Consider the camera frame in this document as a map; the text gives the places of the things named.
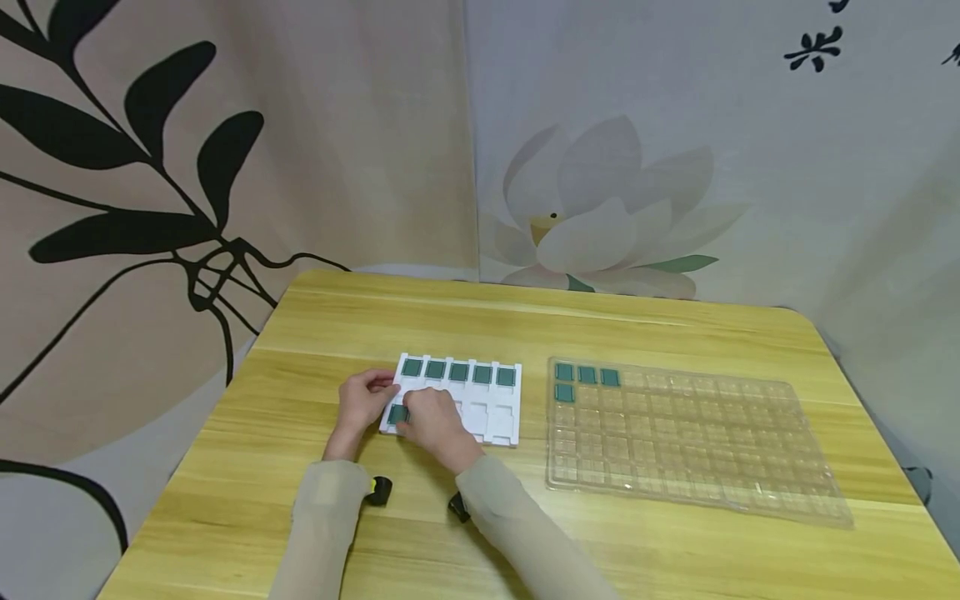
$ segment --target transparent blister tray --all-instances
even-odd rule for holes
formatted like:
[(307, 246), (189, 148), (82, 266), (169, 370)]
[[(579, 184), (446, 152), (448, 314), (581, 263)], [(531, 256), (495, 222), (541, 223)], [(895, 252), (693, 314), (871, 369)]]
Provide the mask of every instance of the transparent blister tray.
[(556, 357), (547, 381), (551, 489), (853, 526), (789, 384)]

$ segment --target green square tile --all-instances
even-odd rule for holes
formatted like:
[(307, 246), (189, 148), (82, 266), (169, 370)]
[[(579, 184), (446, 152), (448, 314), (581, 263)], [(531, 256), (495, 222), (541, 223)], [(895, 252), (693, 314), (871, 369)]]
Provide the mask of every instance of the green square tile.
[(566, 385), (565, 383), (558, 383), (553, 386), (553, 397), (558, 402), (572, 402), (573, 401), (573, 386)]
[(473, 368), (473, 383), (490, 383), (493, 378), (493, 369), (477, 365)]
[(450, 365), (450, 381), (467, 381), (467, 373), (469, 370), (470, 365), (453, 363)]
[(577, 367), (577, 372), (580, 374), (580, 383), (588, 383), (590, 385), (596, 385), (597, 370), (595, 368)]
[(557, 363), (554, 366), (554, 374), (561, 381), (573, 381), (573, 365), (566, 363)]
[(387, 422), (390, 425), (396, 425), (402, 420), (407, 420), (407, 407), (402, 404), (394, 404), (390, 407), (390, 415), (387, 416)]
[(419, 377), (420, 367), (422, 366), (423, 361), (419, 358), (408, 358), (403, 362), (403, 370), (400, 371), (400, 374), (404, 377)]
[(613, 369), (601, 369), (600, 383), (618, 388), (620, 387), (620, 373)]
[(500, 367), (496, 370), (496, 385), (513, 386), (516, 380), (516, 371), (507, 367)]
[(446, 362), (440, 360), (431, 360), (426, 364), (426, 376), (431, 379), (443, 379), (446, 371)]

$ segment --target curtain backdrop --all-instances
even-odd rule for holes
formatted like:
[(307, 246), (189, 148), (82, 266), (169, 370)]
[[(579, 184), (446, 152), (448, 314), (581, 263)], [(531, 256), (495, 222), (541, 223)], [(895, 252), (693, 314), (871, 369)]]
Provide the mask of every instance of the curtain backdrop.
[(796, 309), (960, 548), (960, 6), (0, 10), (7, 600), (96, 593), (318, 267)]
[(477, 278), (462, 8), (0, 10), (0, 596), (86, 598), (297, 272)]
[(800, 311), (960, 550), (960, 5), (466, 17), (481, 278)]

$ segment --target wooden table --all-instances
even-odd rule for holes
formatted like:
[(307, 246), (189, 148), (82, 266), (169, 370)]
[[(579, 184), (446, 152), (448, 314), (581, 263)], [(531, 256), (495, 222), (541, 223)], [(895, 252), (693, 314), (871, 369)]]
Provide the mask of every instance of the wooden table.
[[(311, 272), (289, 288), (101, 598), (267, 595), (336, 389), (403, 351), (523, 364), (520, 445), (489, 448), (624, 598), (934, 600), (960, 567), (810, 322), (779, 308)], [(848, 498), (853, 531), (544, 486), (553, 355), (788, 381)], [(365, 508), (342, 598), (525, 598), (445, 504), (452, 479), (375, 434), (360, 456), (395, 482)]]

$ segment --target sheer beige sleeve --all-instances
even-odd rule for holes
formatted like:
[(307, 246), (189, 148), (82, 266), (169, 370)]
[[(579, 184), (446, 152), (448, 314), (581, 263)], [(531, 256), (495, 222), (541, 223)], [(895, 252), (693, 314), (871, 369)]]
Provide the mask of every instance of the sheer beige sleeve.
[(483, 456), (457, 476), (467, 511), (538, 600), (615, 600), (611, 585), (503, 463)]
[(370, 491), (371, 478), (356, 463), (327, 461), (307, 468), (270, 600), (336, 600), (340, 596), (360, 503)]

